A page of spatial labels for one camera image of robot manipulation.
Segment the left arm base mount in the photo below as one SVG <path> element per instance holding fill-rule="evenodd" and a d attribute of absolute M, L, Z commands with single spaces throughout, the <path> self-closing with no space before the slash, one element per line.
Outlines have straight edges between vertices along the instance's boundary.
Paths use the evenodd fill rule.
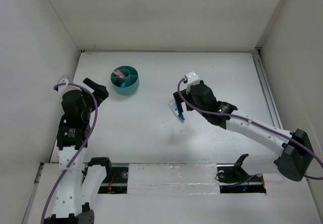
<path fill-rule="evenodd" d="M 128 163 L 112 163 L 112 173 L 102 182 L 98 194 L 127 194 Z"/>

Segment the clear blue glue bottle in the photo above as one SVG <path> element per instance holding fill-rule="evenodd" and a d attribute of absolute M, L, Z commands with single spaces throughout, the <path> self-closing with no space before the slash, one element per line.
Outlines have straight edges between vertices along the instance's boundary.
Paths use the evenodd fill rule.
<path fill-rule="evenodd" d="M 176 116 L 176 118 L 178 118 L 180 120 L 180 122 L 183 123 L 185 121 L 185 118 L 184 118 L 182 113 L 179 113 L 179 110 L 178 110 L 178 107 L 176 105 L 176 102 L 174 100 L 171 100 L 169 102 L 169 106 L 170 106 L 172 112 L 174 113 L 174 115 Z"/>

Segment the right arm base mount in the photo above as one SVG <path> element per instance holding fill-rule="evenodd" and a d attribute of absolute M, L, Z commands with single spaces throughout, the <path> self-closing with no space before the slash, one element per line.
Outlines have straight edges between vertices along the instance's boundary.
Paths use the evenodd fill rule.
<path fill-rule="evenodd" d="M 217 165 L 215 180 L 220 185 L 221 194 L 263 193 L 266 194 L 262 174 L 249 175 L 242 165 L 248 154 L 241 155 L 235 163 Z"/>

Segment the pink pen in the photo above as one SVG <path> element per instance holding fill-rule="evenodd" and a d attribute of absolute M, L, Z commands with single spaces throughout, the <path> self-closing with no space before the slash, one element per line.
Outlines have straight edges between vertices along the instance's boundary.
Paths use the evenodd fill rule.
<path fill-rule="evenodd" d="M 114 70 L 113 73 L 119 78 L 126 78 L 126 75 L 122 73 L 120 70 Z"/>

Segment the blue black highlighter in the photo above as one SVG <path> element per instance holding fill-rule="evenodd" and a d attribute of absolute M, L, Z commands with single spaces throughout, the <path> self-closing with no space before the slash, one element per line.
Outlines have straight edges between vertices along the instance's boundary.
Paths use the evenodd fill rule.
<path fill-rule="evenodd" d="M 120 88 L 125 88 L 126 87 L 126 83 L 125 82 L 118 82 L 117 86 Z"/>

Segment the teal round divided container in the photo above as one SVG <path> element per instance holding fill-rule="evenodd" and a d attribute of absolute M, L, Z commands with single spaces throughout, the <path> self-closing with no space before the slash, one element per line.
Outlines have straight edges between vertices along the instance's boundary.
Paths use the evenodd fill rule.
<path fill-rule="evenodd" d="M 137 70 L 131 66 L 120 66 L 114 70 L 120 70 L 122 73 L 126 75 L 126 78 L 119 78 L 113 72 L 111 73 L 111 83 L 113 85 L 114 90 L 119 95 L 132 95 L 139 88 L 139 75 Z M 125 82 L 126 87 L 120 88 L 117 86 L 118 82 Z"/>

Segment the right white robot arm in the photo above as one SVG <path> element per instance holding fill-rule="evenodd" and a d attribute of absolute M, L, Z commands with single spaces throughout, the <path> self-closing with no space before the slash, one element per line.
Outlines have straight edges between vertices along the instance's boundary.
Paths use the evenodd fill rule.
<path fill-rule="evenodd" d="M 186 89 L 178 88 L 173 94 L 179 115 L 183 113 L 184 103 L 188 111 L 197 111 L 211 125 L 243 135 L 271 151 L 269 156 L 240 154 L 230 168 L 222 172 L 221 181 L 238 184 L 264 173 L 280 173 L 295 182 L 310 177 L 306 173 L 310 164 L 320 158 L 314 153 L 305 131 L 291 132 L 255 120 L 235 105 L 217 100 L 202 80 L 190 82 L 183 77 L 178 85 L 183 83 Z"/>

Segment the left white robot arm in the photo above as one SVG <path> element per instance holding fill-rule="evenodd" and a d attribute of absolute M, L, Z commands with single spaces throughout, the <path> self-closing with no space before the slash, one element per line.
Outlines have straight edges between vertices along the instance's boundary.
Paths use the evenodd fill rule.
<path fill-rule="evenodd" d="M 62 95 L 63 115 L 56 137 L 60 176 L 43 208 L 41 223 L 94 223 L 93 205 L 103 182 L 113 176 L 108 157 L 84 157 L 98 117 L 98 107 L 108 98 L 105 86 L 89 78 L 78 85 L 61 79 L 54 90 L 73 89 Z"/>

